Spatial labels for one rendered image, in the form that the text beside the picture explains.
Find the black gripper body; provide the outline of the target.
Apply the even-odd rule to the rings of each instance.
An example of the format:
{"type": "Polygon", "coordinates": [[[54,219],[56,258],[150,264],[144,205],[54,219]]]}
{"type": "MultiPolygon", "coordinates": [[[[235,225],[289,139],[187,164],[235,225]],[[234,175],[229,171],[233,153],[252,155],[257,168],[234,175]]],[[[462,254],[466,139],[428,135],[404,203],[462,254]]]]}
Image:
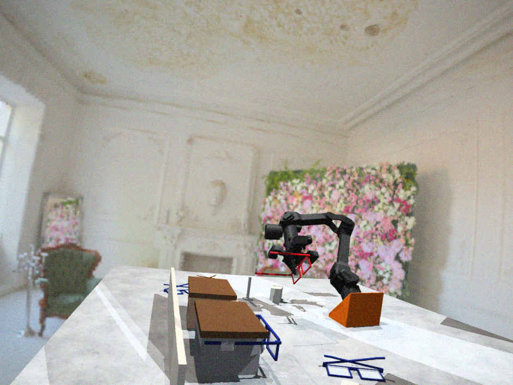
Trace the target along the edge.
{"type": "Polygon", "coordinates": [[[304,253],[304,252],[301,252],[302,247],[294,246],[294,248],[291,248],[291,245],[289,245],[290,239],[291,239],[290,237],[294,237],[294,236],[295,235],[289,235],[289,236],[285,237],[285,239],[284,239],[285,243],[283,244],[285,247],[285,250],[283,250],[283,246],[273,245],[268,253],[269,258],[276,259],[278,257],[278,255],[283,256],[283,258],[285,257],[285,255],[281,255],[281,254],[271,254],[270,251],[271,252],[283,252],[283,253],[310,254],[309,259],[310,259],[311,264],[313,264],[319,257],[318,252],[308,250],[306,253],[304,253]]]}

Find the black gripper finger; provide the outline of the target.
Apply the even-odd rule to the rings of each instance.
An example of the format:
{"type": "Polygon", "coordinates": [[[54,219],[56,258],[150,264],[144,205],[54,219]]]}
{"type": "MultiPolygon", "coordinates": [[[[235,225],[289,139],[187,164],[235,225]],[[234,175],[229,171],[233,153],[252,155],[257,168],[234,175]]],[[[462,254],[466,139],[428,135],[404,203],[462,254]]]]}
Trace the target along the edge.
{"type": "Polygon", "coordinates": [[[302,262],[302,260],[305,258],[306,256],[301,256],[299,255],[298,258],[295,260],[295,264],[296,264],[296,267],[302,262]]]}
{"type": "Polygon", "coordinates": [[[285,255],[285,257],[282,259],[282,262],[284,262],[290,268],[293,274],[296,275],[295,255],[285,255]]]}

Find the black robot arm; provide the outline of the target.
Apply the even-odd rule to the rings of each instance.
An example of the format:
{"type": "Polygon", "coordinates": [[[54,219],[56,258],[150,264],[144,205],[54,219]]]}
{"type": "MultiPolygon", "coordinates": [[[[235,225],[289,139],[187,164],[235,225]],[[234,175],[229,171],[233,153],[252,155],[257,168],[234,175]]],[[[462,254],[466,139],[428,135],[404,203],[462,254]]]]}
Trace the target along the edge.
{"type": "Polygon", "coordinates": [[[304,250],[307,245],[312,244],[312,235],[301,236],[300,233],[302,226],[305,225],[327,225],[332,232],[338,234],[339,245],[337,261],[334,263],[330,270],[330,284],[337,290],[344,300],[350,293],[362,293],[357,283],[360,277],[352,273],[348,265],[350,237],[354,230],[355,223],[351,219],[341,214],[334,214],[333,212],[326,212],[321,214],[299,214],[298,212],[287,211],[283,214],[279,225],[266,224],[265,225],[265,239],[280,240],[289,235],[291,248],[294,246],[302,247],[304,250]],[[332,222],[332,220],[340,220],[339,228],[332,222]]]}

